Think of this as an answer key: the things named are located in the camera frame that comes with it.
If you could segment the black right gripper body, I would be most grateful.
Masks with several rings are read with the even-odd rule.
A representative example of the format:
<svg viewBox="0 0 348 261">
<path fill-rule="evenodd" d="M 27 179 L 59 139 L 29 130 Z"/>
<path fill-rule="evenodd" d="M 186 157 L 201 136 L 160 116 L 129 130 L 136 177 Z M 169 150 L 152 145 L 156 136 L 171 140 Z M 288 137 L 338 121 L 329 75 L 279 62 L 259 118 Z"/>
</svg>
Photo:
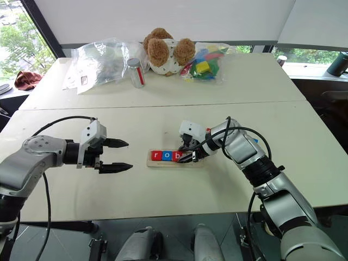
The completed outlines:
<svg viewBox="0 0 348 261">
<path fill-rule="evenodd" d="M 189 151 L 182 152 L 183 155 L 192 153 L 193 154 L 192 162 L 194 162 L 194 163 L 202 160 L 203 159 L 203 152 L 202 152 L 200 147 L 195 149 L 195 150 L 190 150 L 190 148 L 195 147 L 195 146 L 199 145 L 200 143 L 197 140 L 195 140 L 191 135 L 188 135 L 188 134 L 183 134 L 182 139 L 183 139 L 183 144 L 189 145 Z"/>
</svg>

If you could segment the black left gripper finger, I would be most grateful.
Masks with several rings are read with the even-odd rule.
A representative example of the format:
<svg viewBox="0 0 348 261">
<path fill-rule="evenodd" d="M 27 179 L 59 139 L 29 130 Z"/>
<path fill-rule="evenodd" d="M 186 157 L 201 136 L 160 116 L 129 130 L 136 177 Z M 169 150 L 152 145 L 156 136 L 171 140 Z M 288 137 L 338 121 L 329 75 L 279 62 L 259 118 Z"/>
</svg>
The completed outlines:
<svg viewBox="0 0 348 261">
<path fill-rule="evenodd" d="M 129 146 L 129 143 L 121 139 L 106 138 L 104 141 L 104 145 L 105 147 L 110 147 L 110 148 L 121 148 L 121 147 Z"/>
<path fill-rule="evenodd" d="M 133 165 L 127 163 L 101 164 L 99 174 L 119 173 L 131 169 Z"/>
</svg>

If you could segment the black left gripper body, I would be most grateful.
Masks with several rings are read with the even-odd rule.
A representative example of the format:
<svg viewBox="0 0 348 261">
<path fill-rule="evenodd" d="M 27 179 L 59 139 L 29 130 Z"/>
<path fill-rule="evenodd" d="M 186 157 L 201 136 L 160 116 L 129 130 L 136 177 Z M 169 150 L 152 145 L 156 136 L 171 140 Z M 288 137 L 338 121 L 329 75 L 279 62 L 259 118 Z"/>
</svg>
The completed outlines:
<svg viewBox="0 0 348 261">
<path fill-rule="evenodd" d="M 104 141 L 99 141 L 96 144 L 89 145 L 84 152 L 83 166 L 91 167 L 98 170 L 100 174 L 107 173 L 103 161 L 100 156 L 103 154 Z"/>
</svg>

